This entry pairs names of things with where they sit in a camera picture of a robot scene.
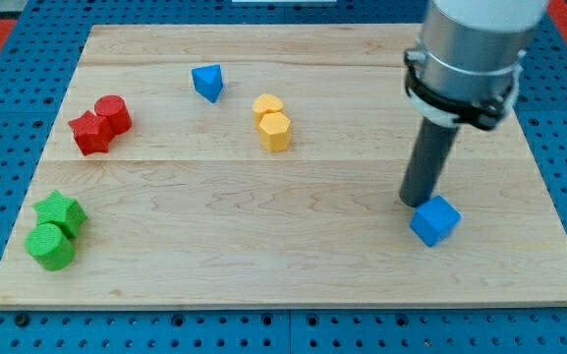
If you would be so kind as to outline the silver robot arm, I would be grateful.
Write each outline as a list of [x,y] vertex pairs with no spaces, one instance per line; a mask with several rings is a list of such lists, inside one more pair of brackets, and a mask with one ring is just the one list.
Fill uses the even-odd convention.
[[406,94],[440,129],[494,129],[519,96],[521,60],[548,0],[430,0],[405,51]]

